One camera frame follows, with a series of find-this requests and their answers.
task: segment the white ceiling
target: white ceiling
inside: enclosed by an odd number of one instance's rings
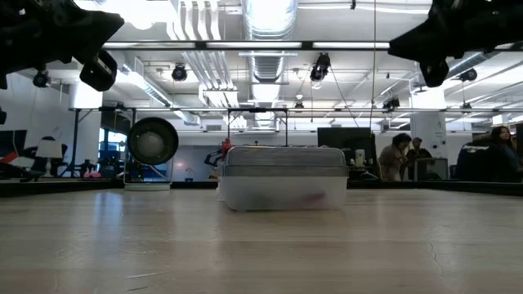
[[[379,2],[381,3],[380,5],[392,3],[398,9],[427,9],[431,4],[430,0],[380,0]],[[300,41],[373,41],[374,22],[376,24],[376,40],[389,41],[419,25],[427,18],[424,14],[377,12],[376,19],[374,19],[374,11],[361,9],[353,11],[339,8],[325,9],[332,7],[333,1],[300,0],[299,3],[301,7],[306,4],[316,6],[316,9],[298,9],[293,39]],[[358,1],[358,5],[361,6],[368,6],[369,3],[372,2]],[[228,13],[228,11],[234,10],[232,8],[240,7],[240,1],[220,1],[220,5],[229,7],[220,13],[221,35],[225,36],[227,40],[243,39],[242,16],[240,14]],[[147,30],[135,29],[131,24],[127,23],[111,39],[111,41],[130,42],[141,40],[169,40],[166,34],[165,23],[156,23],[151,29]],[[190,70],[189,77],[185,82],[173,82],[171,79],[174,64],[185,62],[179,51],[125,51],[123,54],[125,55],[125,60],[134,60],[135,57],[140,58],[145,64],[146,77],[152,79],[164,92],[171,95],[178,105],[188,107],[202,106],[197,98],[199,82]],[[325,78],[324,84],[319,90],[311,90],[310,81],[306,78],[306,72],[315,61],[318,52],[299,51],[297,54],[298,57],[288,58],[287,76],[285,79],[288,85],[282,86],[279,94],[279,98],[283,101],[282,105],[291,106],[295,101],[296,94],[304,95],[303,100],[306,102],[306,107],[311,105],[309,102],[311,100],[314,101],[314,107],[324,108],[340,105],[342,99],[332,73],[329,73]],[[354,107],[370,106],[369,102],[373,96],[374,58],[376,59],[374,96],[396,83],[398,78],[404,78],[418,71],[414,62],[389,56],[386,52],[377,52],[374,55],[371,51],[335,51],[329,54],[338,85],[346,100],[353,103]],[[235,86],[239,90],[239,101],[245,102],[250,93],[250,76],[248,75],[247,61],[245,58],[238,56],[237,51],[227,51],[226,59]],[[501,53],[475,67],[479,74],[478,80],[510,65],[514,65],[521,60],[523,60],[523,53]],[[294,73],[294,69],[299,69],[298,75]],[[443,85],[443,87],[447,88],[445,90],[445,100],[448,106],[460,105],[463,100],[490,94],[520,81],[523,81],[523,67],[500,74],[496,78],[491,78],[454,95],[450,95],[450,93],[460,89],[462,84],[456,81],[448,81]],[[394,89],[394,94],[400,97],[402,106],[409,106],[408,83],[403,82]],[[104,98],[106,100],[121,100],[130,106],[150,105],[150,98],[142,90],[125,82],[117,82],[113,89],[105,93]],[[378,107],[380,106],[379,102],[385,98],[380,97],[377,99]],[[518,100],[523,102],[523,93],[516,92],[513,95],[488,100],[482,105],[475,106],[496,107]]]

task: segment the plastic storage container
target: plastic storage container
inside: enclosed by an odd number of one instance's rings
[[[331,148],[234,147],[220,196],[231,209],[336,209],[345,202],[345,156]]]

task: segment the wooden tabletop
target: wooden tabletop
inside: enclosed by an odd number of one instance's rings
[[[0,292],[521,293],[523,199],[349,190],[237,213],[214,190],[0,198]]]

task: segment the ceiling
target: ceiling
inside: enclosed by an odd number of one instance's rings
[[[150,1],[151,5],[166,4],[167,1]],[[346,3],[325,0],[300,0],[297,11],[296,26],[293,39],[299,41],[389,41],[402,33],[422,23],[427,15],[416,12],[428,9],[431,1],[428,0],[380,0],[378,6],[393,8],[387,12],[377,11],[374,19],[373,2],[358,1],[357,9],[346,9]],[[92,5],[90,1],[78,0],[81,7]],[[243,19],[241,15],[241,1],[220,1],[220,30],[221,36],[226,40],[244,39]],[[139,30],[126,23],[110,41],[136,42],[143,40],[170,40],[166,33],[164,22],[155,23],[150,29]],[[145,76],[154,82],[161,91],[167,93],[175,103],[182,107],[202,107],[198,99],[199,81],[192,73],[189,66],[188,78],[184,82],[174,82],[171,72],[176,63],[185,63],[180,51],[119,51],[111,52],[121,56],[120,59],[132,63],[139,58],[145,66]],[[389,56],[386,52],[378,51],[333,51],[330,52],[332,68],[319,90],[311,88],[308,71],[315,62],[319,52],[297,51],[297,56],[288,57],[285,67],[283,86],[279,92],[279,99],[274,107],[287,105],[293,107],[297,94],[303,95],[306,108],[330,108],[344,105],[342,96],[351,107],[370,107],[370,101],[376,97],[376,105],[381,108],[381,103],[390,96],[398,96],[402,107],[409,107],[409,82],[407,78],[413,78],[419,72],[417,65],[410,60],[403,60]],[[478,73],[477,81],[495,74],[523,60],[523,53],[504,52],[491,60],[477,65],[474,69]],[[248,61],[240,57],[238,51],[226,51],[226,61],[238,88],[239,102],[246,104],[252,99],[251,75],[249,73]],[[75,82],[78,71],[67,69],[51,70],[53,78],[62,78],[65,81]],[[502,73],[484,82],[474,83],[473,87],[467,88],[472,82],[461,83],[460,81],[447,81],[442,85],[445,89],[445,103],[448,107],[460,106],[464,100],[470,100],[478,96],[495,93],[496,91],[523,81],[523,66],[516,67],[506,73]],[[392,88],[390,93],[379,96],[384,90]],[[151,98],[139,87],[128,81],[117,81],[114,87],[104,93],[105,100],[118,100],[127,106],[151,106]],[[523,87],[520,91],[514,91],[511,95],[500,96],[495,99],[486,100],[480,104],[473,105],[481,108],[494,108],[500,105],[515,107],[523,105]],[[297,114],[297,116],[310,116],[311,113]],[[357,114],[362,118],[368,114]],[[317,113],[315,116],[328,117],[328,113]],[[448,114],[449,117],[460,118],[461,114]],[[488,124],[492,114],[476,115],[474,118],[465,118],[470,123]]]

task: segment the person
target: person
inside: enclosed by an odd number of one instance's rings
[[[521,169],[521,160],[512,146],[512,135],[507,127],[495,127],[490,133],[490,139],[505,154],[508,164],[514,174],[523,172]]]
[[[407,166],[409,169],[409,180],[414,180],[414,164],[416,159],[432,158],[432,154],[428,150],[422,148],[423,140],[419,137],[412,139],[413,149],[407,152]]]
[[[379,164],[382,168],[382,178],[384,180],[401,181],[405,171],[407,158],[405,150],[412,141],[412,138],[401,133],[392,138],[392,144],[385,147],[379,155]]]

